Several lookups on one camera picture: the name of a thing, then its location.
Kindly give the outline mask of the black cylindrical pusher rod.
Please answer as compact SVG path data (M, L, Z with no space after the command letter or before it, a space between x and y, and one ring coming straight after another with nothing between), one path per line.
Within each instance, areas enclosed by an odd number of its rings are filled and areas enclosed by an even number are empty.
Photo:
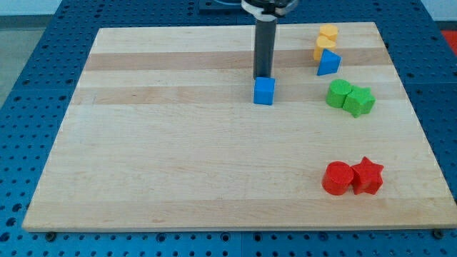
M277 20L256 20L253 54L253 77L270 77L273 66L273 51Z

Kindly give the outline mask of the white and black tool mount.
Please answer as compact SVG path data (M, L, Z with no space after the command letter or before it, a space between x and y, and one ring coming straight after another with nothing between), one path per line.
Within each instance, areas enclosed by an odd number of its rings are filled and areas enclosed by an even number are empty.
M298 0L241 0L244 11L260 21L282 18L298 6Z

